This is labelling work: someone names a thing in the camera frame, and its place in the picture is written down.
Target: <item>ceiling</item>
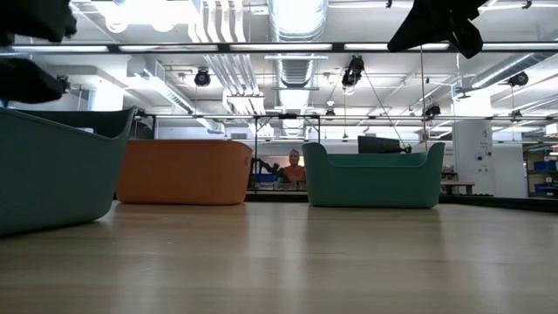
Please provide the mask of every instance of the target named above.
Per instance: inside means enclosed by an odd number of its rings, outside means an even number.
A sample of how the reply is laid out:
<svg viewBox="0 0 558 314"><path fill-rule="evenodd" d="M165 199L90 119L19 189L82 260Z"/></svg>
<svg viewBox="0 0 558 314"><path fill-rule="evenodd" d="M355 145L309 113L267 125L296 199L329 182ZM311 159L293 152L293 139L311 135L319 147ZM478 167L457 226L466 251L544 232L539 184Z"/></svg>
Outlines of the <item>ceiling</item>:
<svg viewBox="0 0 558 314"><path fill-rule="evenodd" d="M405 19L408 9L402 8L366 8L371 3L381 1L345 1L331 0L327 11L327 19L323 41L327 42L387 42ZM525 1L489 1L492 7L522 4ZM269 42L269 16L261 14L266 9L263 0L244 1L244 33L248 41ZM394 3L410 4L412 2L396 0ZM537 1L536 3L558 4L558 1ZM156 44L156 43L188 43L188 25L178 24L169 32L158 32L148 24L131 24L119 33L111 33L105 27L105 17L90 1L73 1L72 8L78 19L78 34L66 41L67 44ZM555 18L558 8L532 7L509 10L484 10L474 20L485 41L549 41L549 34L558 30ZM217 11L217 20L221 20L221 11ZM18 38L18 44L39 44L28 38ZM278 106L277 83L274 63L264 59L263 54L252 54L252 66L258 85L265 96L266 110ZM345 96L339 74L350 61L350 54L330 53L327 60L320 60L313 79L313 86L319 90L310 93L310 112L324 113L328 108L326 101L333 100L337 114L366 115L378 110L380 103L387 108L389 114L408 114L409 106L419 102L424 93L428 93L447 80L457 77L470 78L510 57L508 53L481 53L471 59L465 59L455 53L426 53L422 57L418 53L370 53L363 54L365 74L358 83L354 95ZM129 90L145 96L141 101L129 97L128 101L143 106L147 111L163 113L170 103L156 92L144 86L136 85L136 78L128 78L126 64L130 56L98 55L98 56L50 56L38 55L37 60L45 65L94 65L121 79ZM167 70L167 82L175 85L185 96L200 104L205 113L226 113L220 106L223 88L217 79L212 79L208 87L196 87L194 75L197 68L208 66L201 55L195 54L150 54L145 55L147 62L158 61ZM423 84L421 69L428 84ZM558 80L552 76L558 69L558 58L552 57L527 70L529 84L517 88L510 97L509 86L495 85L490 88L494 113L506 113L513 107L544 99L555 94ZM186 76L179 78L179 73ZM441 96L435 99L440 104L442 113L451 113L451 89L447 86ZM530 115L548 115L558 113L558 106L542 106Z"/></svg>

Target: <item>man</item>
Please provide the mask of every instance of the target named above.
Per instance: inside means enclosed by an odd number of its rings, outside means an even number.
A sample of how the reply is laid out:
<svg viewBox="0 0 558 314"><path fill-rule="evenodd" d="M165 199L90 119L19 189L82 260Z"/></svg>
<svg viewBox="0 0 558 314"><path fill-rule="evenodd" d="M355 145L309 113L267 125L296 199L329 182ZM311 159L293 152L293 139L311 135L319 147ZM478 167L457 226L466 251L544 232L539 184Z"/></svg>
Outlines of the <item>man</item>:
<svg viewBox="0 0 558 314"><path fill-rule="evenodd" d="M288 182L301 182L306 183L306 172L304 167L298 166L298 161L300 160L300 153L293 149L289 153L289 164L290 166L285 167L285 176Z"/></svg>

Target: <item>computer monitor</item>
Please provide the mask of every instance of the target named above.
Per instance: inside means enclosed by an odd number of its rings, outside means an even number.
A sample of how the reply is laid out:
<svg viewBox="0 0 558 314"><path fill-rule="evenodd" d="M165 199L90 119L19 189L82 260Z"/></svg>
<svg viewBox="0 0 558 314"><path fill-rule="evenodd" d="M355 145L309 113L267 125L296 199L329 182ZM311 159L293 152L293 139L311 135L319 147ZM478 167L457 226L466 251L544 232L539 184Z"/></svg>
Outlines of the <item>computer monitor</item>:
<svg viewBox="0 0 558 314"><path fill-rule="evenodd" d="M398 154L400 152L399 140L383 139L375 136L358 137L359 154Z"/></svg>

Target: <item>desk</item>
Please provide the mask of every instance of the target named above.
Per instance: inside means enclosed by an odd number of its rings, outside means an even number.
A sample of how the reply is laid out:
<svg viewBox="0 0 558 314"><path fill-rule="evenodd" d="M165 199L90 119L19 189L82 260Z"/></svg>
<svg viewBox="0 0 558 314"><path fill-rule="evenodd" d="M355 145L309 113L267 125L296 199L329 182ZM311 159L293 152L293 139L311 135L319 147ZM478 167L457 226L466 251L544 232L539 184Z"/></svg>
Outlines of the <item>desk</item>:
<svg viewBox="0 0 558 314"><path fill-rule="evenodd" d="M452 195L453 194L453 188L455 187L465 187L466 188L466 194L467 195L472 195L473 194L473 186L474 186L474 182L463 182L463 181L442 181L440 183L440 185L442 186L442 188L446 189L446 193L448 195Z"/></svg>

